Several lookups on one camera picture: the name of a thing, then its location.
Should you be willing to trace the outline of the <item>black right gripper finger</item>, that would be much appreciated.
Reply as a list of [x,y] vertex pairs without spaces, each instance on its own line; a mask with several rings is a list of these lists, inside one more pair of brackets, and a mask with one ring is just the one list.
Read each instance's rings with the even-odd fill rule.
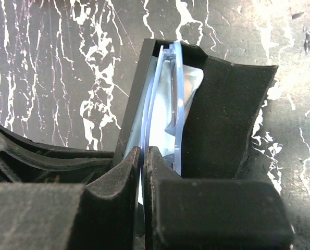
[[157,147],[144,159],[146,249],[290,249],[285,205],[268,183],[184,179]]

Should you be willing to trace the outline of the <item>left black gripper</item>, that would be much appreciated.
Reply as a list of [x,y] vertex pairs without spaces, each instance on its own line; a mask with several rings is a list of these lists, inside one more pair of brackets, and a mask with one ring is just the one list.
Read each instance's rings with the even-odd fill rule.
[[0,249],[133,249],[140,149],[113,156],[0,125]]

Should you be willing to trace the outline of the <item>light blue cleaning cloth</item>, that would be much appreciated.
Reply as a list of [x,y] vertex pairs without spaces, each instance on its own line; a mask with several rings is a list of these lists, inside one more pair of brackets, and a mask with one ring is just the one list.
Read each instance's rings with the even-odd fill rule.
[[[155,96],[154,107],[152,112],[152,121],[149,137],[149,146],[143,150],[140,146],[140,132],[143,107],[147,88],[151,78],[155,72],[158,57],[152,57],[150,60],[150,68],[146,73],[144,89],[141,93],[141,99],[137,105],[136,115],[131,127],[131,132],[126,146],[128,152],[134,146],[141,149],[141,156],[145,156],[145,151],[149,146],[158,147],[165,162],[171,168],[173,164],[165,157],[174,153],[175,137],[165,132],[165,128],[170,124],[172,118],[172,100],[171,100],[171,82],[175,78],[171,77],[171,63],[165,60],[162,67],[162,72],[159,78],[159,84]],[[191,104],[196,93],[196,90],[201,85],[204,77],[202,69],[190,67],[183,64],[183,77],[184,77],[184,122],[188,116]]]

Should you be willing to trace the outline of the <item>black sunglasses case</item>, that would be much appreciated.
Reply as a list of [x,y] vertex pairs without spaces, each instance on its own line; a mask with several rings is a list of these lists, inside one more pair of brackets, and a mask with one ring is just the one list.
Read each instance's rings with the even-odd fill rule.
[[182,45],[182,55],[204,74],[183,129],[182,177],[233,179],[278,66],[234,64],[191,44]]

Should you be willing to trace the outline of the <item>blue sunglasses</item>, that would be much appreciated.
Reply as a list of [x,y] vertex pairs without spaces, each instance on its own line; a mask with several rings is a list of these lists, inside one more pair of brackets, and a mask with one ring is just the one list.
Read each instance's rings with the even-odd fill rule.
[[181,146],[184,127],[184,77],[182,46],[179,42],[173,42],[167,49],[164,49],[163,46],[160,47],[155,72],[151,78],[145,96],[141,122],[140,146],[143,150],[149,146],[154,101],[165,60],[171,63],[171,77],[175,78],[175,80],[171,82],[172,118],[170,124],[165,128],[165,132],[175,137],[175,147],[174,153],[167,155],[165,158],[173,164],[173,170],[178,175],[181,175]]

